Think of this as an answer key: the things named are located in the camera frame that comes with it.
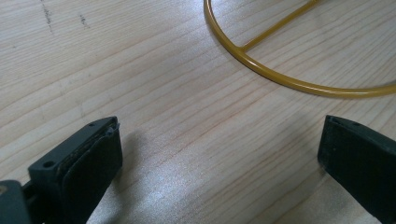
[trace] stain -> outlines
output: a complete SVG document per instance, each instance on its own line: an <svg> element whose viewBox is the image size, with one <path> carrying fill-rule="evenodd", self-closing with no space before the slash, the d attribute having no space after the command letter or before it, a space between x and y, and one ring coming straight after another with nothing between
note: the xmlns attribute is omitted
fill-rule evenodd
<svg viewBox="0 0 396 224"><path fill-rule="evenodd" d="M84 25L84 28L91 28L91 27L87 24L87 22L86 22L86 20L85 20L85 17L84 17L82 14L78 14L78 15L79 15L79 20L81 21L81 24Z"/></svg>
<svg viewBox="0 0 396 224"><path fill-rule="evenodd" d="M43 7L44 15L45 15L45 17L46 17L46 19L47 19L47 24L49 25L49 30L50 30L50 32L53 34L52 26L51 26L51 23L52 23L52 19L51 19L52 13L47 9L46 5L44 4L44 0L41 0L41 6Z"/></svg>

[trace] wood grain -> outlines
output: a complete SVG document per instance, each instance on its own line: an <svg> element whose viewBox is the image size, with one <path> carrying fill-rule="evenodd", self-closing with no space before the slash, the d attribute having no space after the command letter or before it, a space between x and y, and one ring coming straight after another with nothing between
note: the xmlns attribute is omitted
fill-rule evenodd
<svg viewBox="0 0 396 224"><path fill-rule="evenodd" d="M213 0L245 43L304 0ZM2 1L0 178L118 116L124 167L90 223L373 223L318 165L324 116L396 139L394 95L317 97L248 70L198 0ZM249 54L334 87L396 81L396 2L324 0Z"/></svg>

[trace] curved yellow rim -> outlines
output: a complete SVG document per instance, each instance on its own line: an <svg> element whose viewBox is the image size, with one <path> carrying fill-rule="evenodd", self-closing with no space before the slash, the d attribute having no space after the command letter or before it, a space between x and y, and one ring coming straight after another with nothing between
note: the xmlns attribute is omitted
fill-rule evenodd
<svg viewBox="0 0 396 224"><path fill-rule="evenodd" d="M309 8L313 7L318 0L310 0L308 3L303 5L302 7L298 8L289 16L285 17L283 20L272 26L267 31L261 33L257 37L253 38L246 45L242 47L236 46L228 37L225 35L221 28L219 27L216 18L213 14L211 0L205 0L204 2L204 10L207 21L212 29L213 33L215 34L216 38L219 40L220 44L226 48L239 62L250 68L251 70L255 71L262 77L266 77L280 85L295 89L297 91L303 91L315 95L320 96L328 96L328 97L344 97L344 98L367 98L367 97L374 97L374 96L381 96L387 94L396 93L396 84L390 84L381 87L375 88L365 88L365 89L343 89L343 88L334 88L334 87L327 87L321 86L314 83L309 83L305 81L301 81L296 78L287 77L283 74L274 71L261 63L257 62L256 60L250 58L246 55L246 52L254 47L256 44L264 40L265 37L272 34L288 22L292 21L294 18L302 15L306 12Z"/></svg>

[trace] black object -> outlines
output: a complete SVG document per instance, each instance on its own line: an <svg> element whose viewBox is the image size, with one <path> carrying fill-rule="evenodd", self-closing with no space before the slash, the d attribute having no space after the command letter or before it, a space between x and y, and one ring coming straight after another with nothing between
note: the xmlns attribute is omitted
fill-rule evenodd
<svg viewBox="0 0 396 224"><path fill-rule="evenodd" d="M0 223L85 223L122 166L119 126L86 125L33 163L23 188L0 181Z"/></svg>
<svg viewBox="0 0 396 224"><path fill-rule="evenodd" d="M396 221L396 142L357 122L327 116L318 161L382 223Z"/></svg>

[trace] yellow ring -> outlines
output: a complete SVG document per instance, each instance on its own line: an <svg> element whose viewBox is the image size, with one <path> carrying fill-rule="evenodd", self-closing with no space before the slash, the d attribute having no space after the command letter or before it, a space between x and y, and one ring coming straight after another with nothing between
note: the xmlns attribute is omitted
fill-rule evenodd
<svg viewBox="0 0 396 224"><path fill-rule="evenodd" d="M274 28L270 33L277 30L279 27L283 26L287 22L291 21L296 16L302 14L308 8L312 7L317 1L311 0L308 4L301 8L299 12L295 11L294 15L289 16L287 20L282 21L278 27ZM387 94L396 93L396 84L389 84L386 86L376 87L376 88L365 88L365 89L343 89L343 88L334 88L321 86L314 83L309 83L305 81L301 81L296 78L287 77L283 74L274 71L256 60L250 58L244 50L247 50L247 47L237 47L221 30L219 27L216 18L213 14L211 0L205 0L204 2L204 10L207 21L215 34L216 38L220 42L220 44L226 48L239 62L255 71L262 77L266 77L280 85L295 89L297 91L303 91L315 95L320 96L328 96L328 97L345 97L345 98L367 98L374 96L381 96Z"/></svg>

